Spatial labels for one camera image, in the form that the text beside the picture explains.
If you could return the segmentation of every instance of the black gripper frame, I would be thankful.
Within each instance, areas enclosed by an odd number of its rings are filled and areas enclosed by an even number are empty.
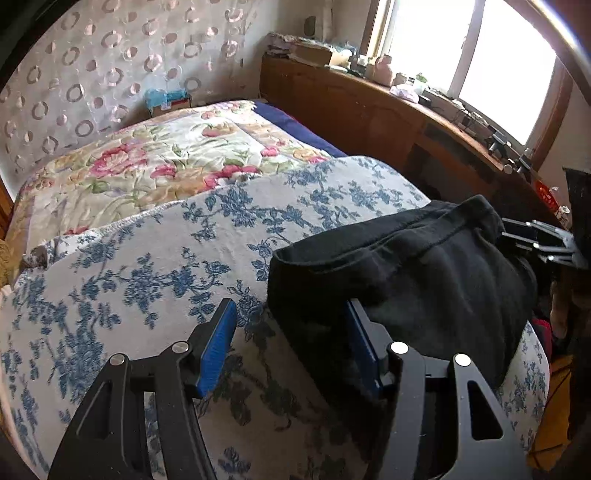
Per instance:
[[[374,365],[374,383],[383,385],[379,397],[388,405],[366,480],[531,480],[509,419],[469,357],[422,356],[392,342],[358,300],[348,310],[375,361],[363,359],[359,347],[355,356],[361,370]],[[384,383],[388,374],[394,381]]]
[[[193,399],[201,355],[216,326],[236,305],[224,299],[186,345],[158,356],[108,361],[76,410],[51,466],[49,480],[152,480],[145,432],[144,392],[155,392],[158,431],[168,480],[216,480]]]

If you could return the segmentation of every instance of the bed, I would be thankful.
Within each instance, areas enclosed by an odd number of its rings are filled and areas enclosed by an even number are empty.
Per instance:
[[[247,101],[170,113],[49,161],[21,189],[8,234],[28,267],[0,309],[0,404],[17,450],[45,478],[111,355],[158,353],[231,297],[239,328],[197,407],[217,477],[363,477],[366,463],[265,307],[269,260],[428,201],[391,167],[344,157]],[[526,451],[548,379],[528,323],[497,392]],[[152,396],[145,406],[163,478]]]

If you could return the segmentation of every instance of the metal screw head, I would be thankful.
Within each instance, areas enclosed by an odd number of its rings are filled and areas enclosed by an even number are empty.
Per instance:
[[[465,353],[459,353],[453,358],[460,367],[467,367],[472,363],[470,357],[467,356]]]
[[[189,344],[187,342],[177,342],[173,345],[174,353],[185,353],[189,350]]]
[[[125,355],[122,353],[114,354],[109,360],[109,363],[114,366],[121,365],[123,362],[125,362]]]
[[[394,342],[392,345],[390,345],[390,348],[398,355],[404,355],[406,352],[408,352],[408,345],[404,342]]]

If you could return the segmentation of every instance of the wooden headboard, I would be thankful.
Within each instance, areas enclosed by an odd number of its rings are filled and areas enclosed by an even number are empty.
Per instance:
[[[4,182],[0,180],[0,238],[4,239],[6,237],[6,232],[8,232],[8,226],[10,225],[10,220],[12,219],[12,208],[14,207],[14,202],[6,187],[4,186]]]

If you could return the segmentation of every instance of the red item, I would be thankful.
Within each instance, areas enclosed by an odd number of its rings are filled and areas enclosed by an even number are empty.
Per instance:
[[[531,324],[534,326],[536,335],[540,337],[538,340],[542,344],[548,362],[550,362],[552,358],[552,327],[550,326],[550,322],[542,319],[532,319]]]
[[[552,192],[546,185],[544,185],[539,180],[536,180],[535,191],[538,193],[538,196],[542,199],[542,201],[546,204],[546,206],[550,209],[552,213],[558,212],[558,208],[560,207],[560,205],[558,205],[558,202],[554,198],[554,195],[552,195]]]

